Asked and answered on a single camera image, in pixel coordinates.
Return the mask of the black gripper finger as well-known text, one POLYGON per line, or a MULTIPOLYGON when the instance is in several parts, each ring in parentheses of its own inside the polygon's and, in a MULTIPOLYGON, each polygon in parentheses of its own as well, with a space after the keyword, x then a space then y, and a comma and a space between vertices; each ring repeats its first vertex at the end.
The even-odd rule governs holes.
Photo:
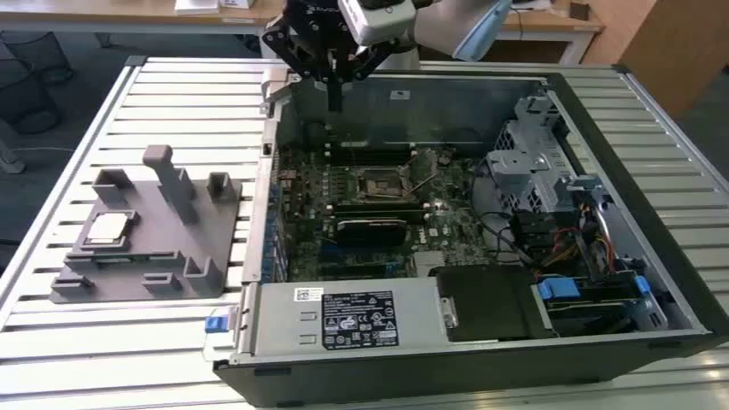
POLYGON ((313 79, 321 84, 328 110, 336 112, 336 74, 323 34, 324 27, 315 20, 305 22, 279 16, 265 27, 263 41, 304 79, 313 79))
POLYGON ((372 46, 361 47, 353 41, 337 49, 336 56, 336 83, 335 83, 335 111, 343 109, 344 85, 353 81, 364 80, 375 71, 377 66, 393 54, 399 48, 400 41, 391 39, 372 46))

